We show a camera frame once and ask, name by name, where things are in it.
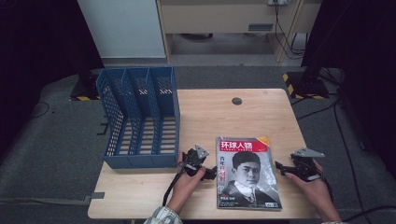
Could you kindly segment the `blue plastic file rack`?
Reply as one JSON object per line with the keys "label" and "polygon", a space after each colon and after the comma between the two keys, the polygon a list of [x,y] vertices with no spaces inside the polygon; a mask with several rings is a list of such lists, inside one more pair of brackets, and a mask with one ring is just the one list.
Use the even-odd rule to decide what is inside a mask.
{"label": "blue plastic file rack", "polygon": [[180,111],[172,67],[104,69],[96,88],[110,130],[103,159],[111,168],[177,165]]}

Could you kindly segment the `white cabinet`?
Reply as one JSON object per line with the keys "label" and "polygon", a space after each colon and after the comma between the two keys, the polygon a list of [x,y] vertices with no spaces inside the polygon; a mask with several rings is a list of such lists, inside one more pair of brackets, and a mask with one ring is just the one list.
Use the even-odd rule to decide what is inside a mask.
{"label": "white cabinet", "polygon": [[102,58],[164,58],[156,0],[78,0]]}

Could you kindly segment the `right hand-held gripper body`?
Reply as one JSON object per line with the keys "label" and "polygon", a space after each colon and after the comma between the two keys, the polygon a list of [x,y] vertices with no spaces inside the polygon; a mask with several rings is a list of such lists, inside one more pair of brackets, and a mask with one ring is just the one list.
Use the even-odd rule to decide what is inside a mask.
{"label": "right hand-held gripper body", "polygon": [[297,176],[305,182],[310,182],[318,178],[322,178],[322,172],[317,168],[313,159],[324,158],[322,152],[317,152],[310,148],[301,148],[293,151],[291,154],[295,168],[297,169]]}

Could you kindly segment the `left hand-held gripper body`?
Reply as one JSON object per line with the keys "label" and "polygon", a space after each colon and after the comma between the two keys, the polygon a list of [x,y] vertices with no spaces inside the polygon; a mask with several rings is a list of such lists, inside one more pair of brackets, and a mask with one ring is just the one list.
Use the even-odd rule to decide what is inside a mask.
{"label": "left hand-held gripper body", "polygon": [[198,144],[191,148],[188,153],[183,153],[182,167],[189,176],[194,176],[201,169],[202,163],[209,153]]}

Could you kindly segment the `dark curtain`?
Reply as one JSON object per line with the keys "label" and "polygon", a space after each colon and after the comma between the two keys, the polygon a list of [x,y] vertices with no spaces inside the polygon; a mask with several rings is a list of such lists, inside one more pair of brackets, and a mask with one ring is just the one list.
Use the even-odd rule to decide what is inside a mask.
{"label": "dark curtain", "polygon": [[0,158],[43,87],[102,66],[78,0],[0,0]]}
{"label": "dark curtain", "polygon": [[302,65],[346,73],[361,140],[396,178],[396,0],[322,0]]}

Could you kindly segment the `magazine with portrait cover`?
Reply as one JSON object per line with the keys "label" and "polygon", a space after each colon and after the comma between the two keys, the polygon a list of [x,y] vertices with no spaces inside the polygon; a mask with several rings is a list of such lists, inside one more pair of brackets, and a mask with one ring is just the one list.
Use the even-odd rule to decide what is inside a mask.
{"label": "magazine with portrait cover", "polygon": [[220,136],[216,150],[218,209],[282,209],[267,136]]}

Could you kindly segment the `person's right hand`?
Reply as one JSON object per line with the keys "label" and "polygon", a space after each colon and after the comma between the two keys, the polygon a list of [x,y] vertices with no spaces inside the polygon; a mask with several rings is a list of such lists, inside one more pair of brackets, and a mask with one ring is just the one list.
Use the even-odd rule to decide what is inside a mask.
{"label": "person's right hand", "polygon": [[327,185],[320,178],[311,182],[305,182],[293,174],[286,174],[286,178],[294,183],[315,207],[319,201],[332,200]]}

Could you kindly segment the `light wooden desk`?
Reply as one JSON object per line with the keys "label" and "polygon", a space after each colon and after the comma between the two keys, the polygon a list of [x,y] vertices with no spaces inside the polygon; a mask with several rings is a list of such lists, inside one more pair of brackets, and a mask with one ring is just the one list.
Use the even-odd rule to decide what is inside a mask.
{"label": "light wooden desk", "polygon": [[175,34],[264,33],[281,62],[292,36],[311,32],[322,1],[268,6],[268,0],[156,0],[166,58]]}

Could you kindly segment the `black stand with striped base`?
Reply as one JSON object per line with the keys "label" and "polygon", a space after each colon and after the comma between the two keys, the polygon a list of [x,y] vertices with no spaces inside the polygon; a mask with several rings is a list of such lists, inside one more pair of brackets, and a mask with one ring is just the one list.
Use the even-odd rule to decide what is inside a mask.
{"label": "black stand with striped base", "polygon": [[292,99],[326,99],[329,92],[318,78],[324,59],[322,49],[316,50],[307,62],[303,72],[287,72],[282,77]]}
{"label": "black stand with striped base", "polygon": [[70,93],[70,100],[98,100],[99,95],[96,89],[96,80],[99,76],[100,69],[90,69],[89,66],[81,60],[73,61],[72,65],[77,72],[78,82]]}

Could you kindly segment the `person's left hand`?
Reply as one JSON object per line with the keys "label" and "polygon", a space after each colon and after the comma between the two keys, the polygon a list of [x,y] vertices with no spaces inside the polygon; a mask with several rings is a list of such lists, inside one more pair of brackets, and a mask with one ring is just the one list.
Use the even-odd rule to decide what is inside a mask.
{"label": "person's left hand", "polygon": [[183,173],[173,186],[172,195],[166,207],[179,215],[183,206],[194,193],[204,175],[204,166],[201,167],[194,176],[189,176],[188,174]]}

